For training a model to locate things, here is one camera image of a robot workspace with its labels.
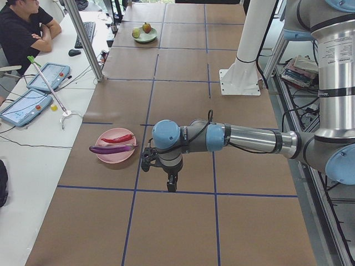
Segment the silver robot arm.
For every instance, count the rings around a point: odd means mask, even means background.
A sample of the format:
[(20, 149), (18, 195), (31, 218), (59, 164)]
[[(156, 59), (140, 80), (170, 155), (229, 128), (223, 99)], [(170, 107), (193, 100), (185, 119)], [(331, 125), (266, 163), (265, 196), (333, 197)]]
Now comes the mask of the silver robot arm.
[(167, 188), (176, 190), (182, 155), (214, 152), (225, 146), (257, 154), (282, 154), (342, 184), (354, 184), (354, 2), (288, 1), (284, 23), (289, 40), (318, 43), (319, 128), (314, 133), (263, 130), (212, 120), (179, 126), (155, 124), (154, 147), (142, 154), (141, 168), (162, 168)]

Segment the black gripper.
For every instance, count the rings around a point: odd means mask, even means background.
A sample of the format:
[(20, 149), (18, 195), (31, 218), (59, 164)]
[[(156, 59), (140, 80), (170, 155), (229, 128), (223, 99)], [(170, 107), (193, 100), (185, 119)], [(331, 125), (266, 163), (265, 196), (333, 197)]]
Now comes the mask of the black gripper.
[(169, 192), (176, 192), (177, 190), (177, 182), (178, 182), (178, 173), (180, 170), (178, 168), (169, 168), (165, 170), (168, 174), (168, 181), (167, 181), (167, 189)]

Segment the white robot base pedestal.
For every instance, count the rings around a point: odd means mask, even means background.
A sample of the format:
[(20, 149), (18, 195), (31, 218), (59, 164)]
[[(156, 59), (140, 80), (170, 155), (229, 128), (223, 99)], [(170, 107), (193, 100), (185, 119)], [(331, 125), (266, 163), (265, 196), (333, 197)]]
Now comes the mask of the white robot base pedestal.
[(219, 70), (222, 95), (259, 96), (257, 59), (278, 2), (250, 1), (235, 62)]

